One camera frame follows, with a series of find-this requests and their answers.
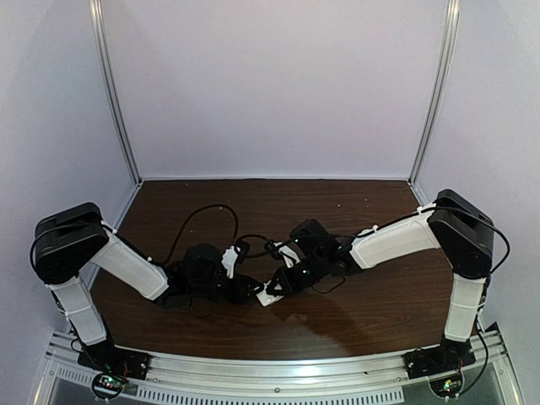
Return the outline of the white remote control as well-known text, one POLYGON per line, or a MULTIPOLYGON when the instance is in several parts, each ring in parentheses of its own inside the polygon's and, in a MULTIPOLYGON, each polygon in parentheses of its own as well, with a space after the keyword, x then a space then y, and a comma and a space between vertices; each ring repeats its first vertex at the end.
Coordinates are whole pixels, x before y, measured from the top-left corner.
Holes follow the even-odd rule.
POLYGON ((263 285, 262 291, 259 292, 256 295, 256 298, 257 298, 258 302, 260 303, 260 305, 262 307, 268 307, 270 305, 273 305, 273 304, 275 304, 276 302, 280 301, 283 298, 282 295, 269 294, 267 292, 268 285, 269 285, 269 283, 265 283, 263 285))

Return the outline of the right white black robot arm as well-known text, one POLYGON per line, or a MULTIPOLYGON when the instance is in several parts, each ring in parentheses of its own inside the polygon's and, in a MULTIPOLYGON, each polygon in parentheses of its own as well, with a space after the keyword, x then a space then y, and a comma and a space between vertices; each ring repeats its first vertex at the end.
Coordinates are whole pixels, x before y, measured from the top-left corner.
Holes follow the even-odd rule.
POLYGON ((290 232, 289 240, 303 257, 294 256, 286 242, 268 243, 268 250, 285 264, 257 294, 263 306, 327 275, 347 277, 413 253, 442 250, 453 272, 451 301, 440 344, 428 358, 444 373, 472 362, 470 337, 491 279, 494 224, 461 195, 445 189, 402 219, 350 236, 331 235, 319 221, 308 219, 290 232))

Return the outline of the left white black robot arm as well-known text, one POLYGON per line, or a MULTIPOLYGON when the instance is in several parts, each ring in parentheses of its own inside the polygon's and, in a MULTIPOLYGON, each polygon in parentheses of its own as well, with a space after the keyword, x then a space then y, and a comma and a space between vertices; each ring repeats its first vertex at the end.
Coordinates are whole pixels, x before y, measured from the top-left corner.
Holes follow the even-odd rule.
POLYGON ((223 296, 243 304, 263 283, 237 273, 249 251, 236 242, 225 251, 201 243, 178 262, 157 262, 110 227, 99 207, 86 202, 39 221, 30 247, 30 265, 63 310, 80 342, 91 347, 89 362, 104 375, 121 368, 121 355, 108 346, 110 334, 91 294, 79 277, 87 264, 106 270, 145 299, 172 308, 194 299, 223 296))

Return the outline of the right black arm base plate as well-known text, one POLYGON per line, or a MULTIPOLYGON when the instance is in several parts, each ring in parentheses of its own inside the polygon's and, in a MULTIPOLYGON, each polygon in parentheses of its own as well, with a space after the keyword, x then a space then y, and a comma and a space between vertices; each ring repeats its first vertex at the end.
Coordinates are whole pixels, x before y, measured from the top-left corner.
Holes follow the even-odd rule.
POLYGON ((406 352, 402 358, 410 380, 456 371, 476 362, 476 357, 470 348, 457 350, 444 349, 442 346, 416 348, 406 352))

